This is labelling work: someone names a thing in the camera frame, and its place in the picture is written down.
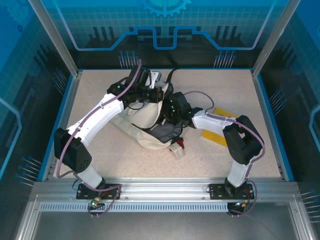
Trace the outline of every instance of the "gear graphic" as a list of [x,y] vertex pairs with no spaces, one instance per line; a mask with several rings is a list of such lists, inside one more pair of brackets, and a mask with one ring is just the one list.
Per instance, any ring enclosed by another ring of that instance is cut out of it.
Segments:
[[0,0],[0,7],[6,6],[11,17],[19,25],[23,25],[29,17],[29,3],[27,0]]
[[142,0],[141,3],[145,10],[150,11],[150,14],[155,14],[157,17],[162,15],[166,18],[168,15],[173,17],[174,14],[180,14],[180,10],[185,10],[191,0]]

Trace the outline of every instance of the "black mounting plate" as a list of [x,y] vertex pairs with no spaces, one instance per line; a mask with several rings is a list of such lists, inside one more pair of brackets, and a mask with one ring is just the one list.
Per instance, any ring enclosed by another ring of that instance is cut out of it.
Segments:
[[244,190],[249,191],[250,200],[255,199],[255,194],[253,192],[252,185],[245,183],[237,189],[237,193],[233,197],[229,196],[225,189],[225,184],[209,184],[207,187],[207,192],[210,194],[211,200],[247,200],[248,195]]
[[[114,186],[116,186],[118,184],[105,184],[105,189],[106,188],[112,188]],[[115,195],[117,194],[117,190],[119,188],[115,188],[113,190],[110,190],[107,194],[103,194],[101,196],[102,200],[113,200],[115,198]],[[116,200],[120,199],[120,194],[121,192],[118,194],[118,196],[116,197]],[[87,188],[85,185],[83,184],[79,184],[78,186],[78,190],[76,193],[76,199],[81,199],[81,200],[93,200],[95,197],[98,197],[98,192],[97,191],[93,191],[89,188]]]

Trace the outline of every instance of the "beige countertop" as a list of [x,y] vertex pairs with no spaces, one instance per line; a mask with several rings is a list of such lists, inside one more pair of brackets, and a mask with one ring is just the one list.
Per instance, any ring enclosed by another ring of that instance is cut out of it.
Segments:
[[[170,69],[161,70],[166,79]],[[129,75],[130,70],[84,70],[75,96],[68,127],[80,120],[101,100],[109,86]],[[215,106],[250,118],[265,147],[265,156],[253,165],[251,177],[280,177],[274,151],[249,70],[179,69],[173,73],[175,92],[199,90],[209,94]],[[208,108],[203,95],[189,94],[192,107]],[[184,134],[185,156],[177,160],[168,148],[143,148],[112,123],[92,140],[88,151],[103,177],[226,177],[233,159],[228,149],[201,137],[202,130],[188,127]],[[69,168],[62,165],[61,173]]]

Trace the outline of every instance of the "blue printed backdrop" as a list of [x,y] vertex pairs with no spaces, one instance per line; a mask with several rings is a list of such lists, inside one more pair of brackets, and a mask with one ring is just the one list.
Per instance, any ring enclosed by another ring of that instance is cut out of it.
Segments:
[[0,236],[12,240],[70,73],[27,0],[0,0],[0,52]]
[[320,191],[320,1],[301,0],[261,71],[302,192]]
[[286,3],[44,1],[80,68],[126,68],[125,51],[149,67],[252,67]]

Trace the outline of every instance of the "yellow sticky note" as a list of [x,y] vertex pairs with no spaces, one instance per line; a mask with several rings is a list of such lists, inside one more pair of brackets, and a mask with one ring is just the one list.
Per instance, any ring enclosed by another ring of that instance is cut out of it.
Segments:
[[[224,117],[231,117],[231,118],[237,118],[236,115],[232,114],[232,113],[229,113],[219,107],[216,107],[215,110],[213,111],[214,114],[217,114],[217,115],[221,115],[221,116],[224,116]],[[226,142],[226,139],[217,134],[217,133],[214,133],[214,132],[211,132],[211,131],[208,131],[208,130],[203,130],[202,134],[201,134],[202,137],[212,141],[212,142],[215,142],[217,144],[220,144],[222,146],[227,146],[227,142]]]

